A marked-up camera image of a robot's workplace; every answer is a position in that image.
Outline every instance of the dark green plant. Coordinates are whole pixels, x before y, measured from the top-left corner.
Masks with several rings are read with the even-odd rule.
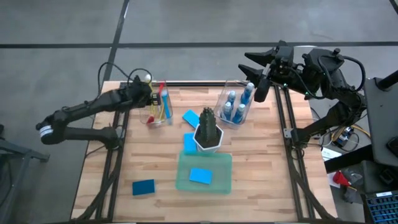
[[[202,147],[213,147],[218,144],[219,134],[216,127],[216,118],[211,108],[204,108],[199,117],[200,133],[198,140]]]

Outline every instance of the potted plant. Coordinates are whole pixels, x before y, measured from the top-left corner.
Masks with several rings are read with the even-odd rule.
[[[204,108],[199,117],[199,125],[193,140],[201,152],[216,152],[221,146],[224,132],[216,125],[216,118],[211,108]]]

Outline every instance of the white pot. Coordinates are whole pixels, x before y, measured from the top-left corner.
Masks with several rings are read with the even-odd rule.
[[[224,131],[218,125],[216,125],[216,127],[221,131],[220,140],[218,141],[218,144],[213,147],[204,148],[195,139],[195,136],[197,135],[197,131],[198,131],[199,127],[200,127],[200,124],[198,124],[197,128],[195,129],[195,133],[193,134],[193,140],[197,144],[197,150],[200,152],[216,152],[221,147],[221,142],[223,141]]]

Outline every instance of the blue sponge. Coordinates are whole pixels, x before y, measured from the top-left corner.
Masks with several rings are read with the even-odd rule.
[[[184,153],[185,154],[196,154],[197,144],[193,140],[193,135],[195,133],[185,133],[184,134]]]
[[[155,180],[142,180],[132,183],[132,194],[143,195],[155,193]]]
[[[199,124],[199,116],[193,112],[193,110],[188,110],[182,116],[182,118],[187,121],[193,128],[197,128]]]
[[[192,168],[189,180],[203,184],[210,184],[213,172],[211,170]]]

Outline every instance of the blue block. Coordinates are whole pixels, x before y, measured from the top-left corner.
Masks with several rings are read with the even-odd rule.
[[[193,110],[188,110],[182,116],[182,118],[187,121],[193,128],[197,128],[199,124],[199,116],[193,112]]]
[[[184,134],[184,153],[185,154],[196,154],[197,144],[193,140],[193,135],[195,133],[185,133]]]
[[[132,183],[133,196],[150,193],[155,193],[155,180],[142,180]]]
[[[211,170],[192,168],[189,180],[203,184],[210,184],[213,172]]]

